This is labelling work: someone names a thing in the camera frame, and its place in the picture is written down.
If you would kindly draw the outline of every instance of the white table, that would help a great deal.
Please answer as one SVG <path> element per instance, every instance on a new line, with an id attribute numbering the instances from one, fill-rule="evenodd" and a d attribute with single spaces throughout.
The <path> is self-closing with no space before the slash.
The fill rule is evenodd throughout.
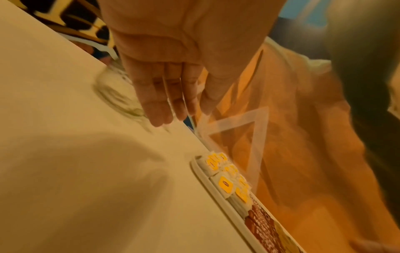
<path id="1" fill-rule="evenodd" d="M 193 175 L 182 123 L 145 131 L 104 65 L 0 0 L 0 252 L 251 252 Z"/>

